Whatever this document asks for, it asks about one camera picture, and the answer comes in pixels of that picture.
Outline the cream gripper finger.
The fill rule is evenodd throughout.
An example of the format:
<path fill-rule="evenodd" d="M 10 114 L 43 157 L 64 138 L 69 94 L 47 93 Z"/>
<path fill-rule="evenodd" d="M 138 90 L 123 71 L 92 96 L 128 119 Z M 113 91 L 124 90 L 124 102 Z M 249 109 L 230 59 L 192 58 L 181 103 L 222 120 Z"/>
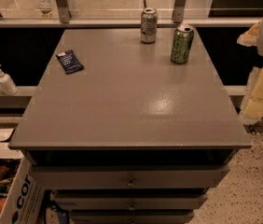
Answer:
<path fill-rule="evenodd" d="M 263 118 L 263 67 L 252 69 L 240 110 L 239 120 L 244 125 L 254 125 Z"/>
<path fill-rule="evenodd" d="M 246 47 L 256 47 L 259 25 L 260 22 L 257 22 L 253 26 L 251 26 L 248 31 L 241 34 L 237 39 L 237 43 Z"/>

